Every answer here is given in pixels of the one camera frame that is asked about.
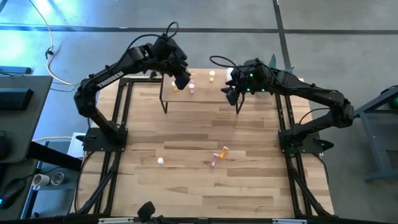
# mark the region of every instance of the wooden tabletop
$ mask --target wooden tabletop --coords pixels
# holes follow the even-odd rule
[[[214,71],[214,81],[210,81],[210,71]],[[172,82],[174,77],[165,75],[163,80],[163,95],[164,102],[214,102],[214,103],[228,103],[225,98],[225,93],[221,91],[222,88],[228,87],[226,82],[226,69],[190,69],[191,81],[194,82],[194,94],[190,94],[190,89],[186,87],[184,90],[174,91]]]
[[[247,95],[239,115],[229,104],[212,102],[174,103],[164,114],[159,88],[158,83],[133,86],[129,137],[119,166],[113,216],[136,216],[142,204],[152,201],[155,215],[165,217],[294,217],[277,137],[274,95]],[[118,84],[113,83],[99,95],[98,108],[108,119],[117,89]],[[310,111],[308,100],[293,96],[291,101],[296,120]],[[303,122],[310,120],[307,116]],[[213,154],[223,146],[229,147],[226,159],[211,168]],[[96,152],[86,163],[78,191],[79,208],[98,185],[103,156]],[[163,165],[157,163],[159,157],[164,158]],[[333,213],[322,163],[311,154],[302,157],[308,187]],[[304,211],[302,194],[298,194]]]

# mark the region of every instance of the computer mouse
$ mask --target computer mouse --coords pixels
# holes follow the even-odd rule
[[[5,159],[11,151],[11,141],[7,132],[0,130],[0,159]]]
[[[23,179],[14,179],[10,181],[5,188],[0,191],[0,209],[9,208],[18,198],[18,195],[22,192],[25,185],[26,183]]]

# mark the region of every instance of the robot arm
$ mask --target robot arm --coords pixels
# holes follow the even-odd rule
[[[280,146],[284,153],[322,152],[333,147],[333,144],[325,142],[314,143],[316,146],[308,146],[310,150],[301,151],[303,142],[309,134],[321,131],[329,127],[345,128],[353,123],[354,108],[350,102],[336,90],[327,90],[317,87],[315,84],[301,82],[295,75],[270,68],[258,58],[248,60],[243,65],[235,66],[231,72],[232,80],[226,82],[229,87],[222,89],[231,105],[235,105],[239,95],[245,93],[254,94],[259,91],[268,91],[284,96],[296,95],[302,98],[326,105],[330,111],[317,119],[305,124],[294,124],[291,129],[280,130]]]
[[[186,59],[183,50],[165,34],[159,36],[154,45],[132,47],[119,61],[81,81],[74,97],[78,112],[92,119],[109,141],[117,142],[120,137],[118,128],[95,106],[96,93],[125,75],[146,73],[148,70],[174,76],[176,86],[182,90],[190,81]]]

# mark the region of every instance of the concrete floor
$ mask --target concrete floor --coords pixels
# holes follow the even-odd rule
[[[183,28],[277,28],[272,0],[34,2],[53,26],[161,28],[178,21]],[[285,29],[398,29],[395,0],[279,0],[279,6]],[[4,24],[37,26],[43,22],[27,0],[8,0],[0,12],[0,26]],[[267,62],[276,54],[278,67],[283,68],[278,34],[223,31],[226,30],[177,34],[175,39],[187,53],[190,67],[215,68],[208,61],[213,54],[224,55],[236,63],[255,57]],[[79,82],[87,74],[115,62],[127,44],[141,33],[54,32],[53,35],[57,52],[52,62],[53,72],[70,82]],[[341,91],[355,107],[397,84],[397,35],[287,34],[286,40],[298,77]],[[153,41],[142,39],[137,44]],[[50,44],[48,32],[0,30],[0,42],[0,52],[6,55],[0,57],[0,65],[26,66],[34,69],[34,75],[47,74],[44,52]],[[52,87],[71,89],[55,84]],[[319,105],[312,104],[312,108],[316,107]],[[321,115],[321,111],[315,113],[315,117]],[[75,109],[73,93],[51,91],[35,138],[71,136],[86,129],[86,119]],[[365,183],[362,180],[376,166],[361,123],[355,121],[346,129],[324,130],[321,137],[335,143],[325,153],[325,162],[336,214],[343,218],[398,222],[398,181]]]

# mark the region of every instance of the black desk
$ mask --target black desk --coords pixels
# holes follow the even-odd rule
[[[12,144],[7,159],[0,160],[2,169],[5,169],[3,178],[0,177],[0,188],[14,178],[34,174],[37,160],[80,171],[81,160],[32,142],[51,82],[50,76],[0,77],[0,88],[30,88],[33,91],[25,111],[0,111],[0,130],[7,132]],[[0,220],[20,219],[31,182],[32,177],[27,178],[27,186],[14,204],[0,210]]]

